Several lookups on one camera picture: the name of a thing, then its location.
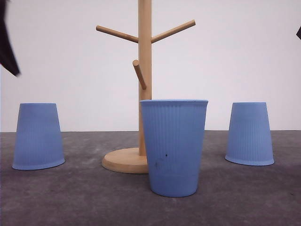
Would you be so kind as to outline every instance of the black fabric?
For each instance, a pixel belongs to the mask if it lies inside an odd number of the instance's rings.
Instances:
[[[300,27],[299,31],[297,32],[297,36],[299,37],[299,39],[301,39],[301,27]]]
[[[20,73],[13,50],[11,48],[8,32],[4,22],[6,0],[0,0],[0,64],[13,75]]]

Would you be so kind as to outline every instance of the wooden arm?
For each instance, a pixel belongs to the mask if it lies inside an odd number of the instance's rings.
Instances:
[[[134,69],[136,71],[136,74],[137,74],[137,77],[138,77],[138,80],[141,84],[142,89],[146,89],[146,84],[145,84],[144,78],[142,76],[141,68],[139,66],[139,61],[134,60],[133,61],[133,66],[134,66]]]
[[[157,41],[159,41],[159,40],[161,40],[161,39],[164,39],[164,38],[166,38],[166,37],[168,37],[168,36],[171,36],[171,35],[173,35],[173,34],[176,34],[176,33],[178,33],[178,32],[181,32],[181,31],[183,31],[183,30],[185,30],[185,29],[187,29],[187,28],[190,28],[190,27],[192,27],[192,26],[194,26],[194,25],[196,25],[195,20],[191,20],[191,21],[189,21],[189,22],[187,22],[187,23],[184,23],[184,24],[182,24],[182,25],[180,25],[180,26],[177,26],[177,27],[175,27],[175,28],[173,28],[173,29],[170,29],[170,30],[168,30],[167,32],[163,32],[163,33],[161,33],[161,34],[158,34],[158,35],[152,37],[152,38],[151,38],[151,42],[152,42],[152,43],[157,42]]]
[[[98,26],[96,26],[96,30],[99,31],[99,32],[114,35],[116,37],[138,43],[138,38],[137,37],[129,35],[129,34],[125,34],[125,33],[122,33],[122,32],[118,32],[118,31],[112,30],[110,28],[101,27],[101,26],[98,25]]]

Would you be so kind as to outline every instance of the blue plastic cup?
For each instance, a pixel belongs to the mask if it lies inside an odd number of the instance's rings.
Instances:
[[[207,100],[142,100],[150,187],[168,197],[196,192]]]
[[[251,166],[274,163],[265,102],[233,103],[225,158]]]
[[[40,170],[64,162],[56,104],[20,104],[13,168]]]

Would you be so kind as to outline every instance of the cup rim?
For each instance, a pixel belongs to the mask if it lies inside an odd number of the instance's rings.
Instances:
[[[208,102],[208,100],[199,100],[199,99],[152,99],[152,100],[141,100],[140,102]]]
[[[266,104],[267,102],[233,102],[233,104],[236,104],[236,105],[264,105]]]
[[[20,103],[21,105],[55,105],[56,103]]]

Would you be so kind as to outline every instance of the wooden mug stand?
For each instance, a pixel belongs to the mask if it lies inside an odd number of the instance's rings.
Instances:
[[[151,36],[151,0],[138,0],[138,38],[106,27],[96,30],[138,43],[138,59],[133,66],[139,80],[139,101],[151,99],[151,45],[161,39],[196,25],[194,20]],[[106,169],[122,173],[148,173],[143,133],[141,106],[139,104],[139,148],[116,150],[105,155],[102,161]]]

